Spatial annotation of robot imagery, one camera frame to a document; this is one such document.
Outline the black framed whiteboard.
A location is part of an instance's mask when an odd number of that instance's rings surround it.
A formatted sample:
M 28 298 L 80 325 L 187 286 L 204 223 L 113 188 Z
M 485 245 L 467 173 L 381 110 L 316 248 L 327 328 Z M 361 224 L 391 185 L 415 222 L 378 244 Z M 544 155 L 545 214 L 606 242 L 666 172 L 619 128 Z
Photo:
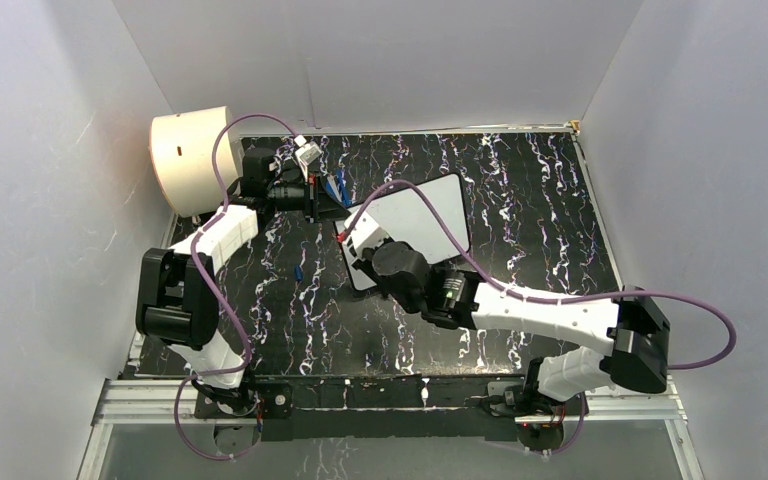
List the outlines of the black framed whiteboard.
M 456 259 L 471 249 L 465 181 L 448 173 L 416 185 L 431 203 L 426 206 L 418 193 L 393 189 L 374 199 L 368 212 L 394 241 L 403 241 L 425 256 L 429 264 Z M 348 249 L 340 244 L 353 290 L 365 292 L 375 282 L 364 272 L 350 267 Z

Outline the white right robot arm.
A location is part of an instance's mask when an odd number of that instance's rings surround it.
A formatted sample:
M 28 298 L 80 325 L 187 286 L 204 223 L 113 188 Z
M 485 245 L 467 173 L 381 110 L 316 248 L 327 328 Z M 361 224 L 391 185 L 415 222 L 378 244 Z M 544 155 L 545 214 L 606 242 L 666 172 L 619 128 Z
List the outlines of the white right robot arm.
M 614 299 L 509 287 L 478 273 L 430 265 L 407 243 L 390 238 L 347 241 L 352 268 L 375 281 L 408 314 L 449 330 L 506 330 L 576 344 L 531 361 L 525 405 L 537 414 L 585 390 L 616 385 L 660 394 L 667 387 L 670 325 L 640 291 Z

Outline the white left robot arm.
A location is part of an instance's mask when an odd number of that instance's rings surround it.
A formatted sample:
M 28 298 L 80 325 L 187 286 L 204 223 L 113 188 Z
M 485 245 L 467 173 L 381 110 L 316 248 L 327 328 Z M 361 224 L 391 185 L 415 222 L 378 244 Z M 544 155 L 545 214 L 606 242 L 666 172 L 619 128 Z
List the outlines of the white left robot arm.
M 302 142 L 294 151 L 294 166 L 283 167 L 270 149 L 245 151 L 235 179 L 215 179 L 221 192 L 216 213 L 185 240 L 150 249 L 142 258 L 137 331 L 180 355 L 195 379 L 221 391 L 220 403 L 235 416 L 254 411 L 259 391 L 243 379 L 252 357 L 244 328 L 235 326 L 242 353 L 219 331 L 220 314 L 234 311 L 216 275 L 278 212 L 298 211 L 311 223 L 347 217 L 331 180 L 314 166 L 321 155 L 316 143 Z

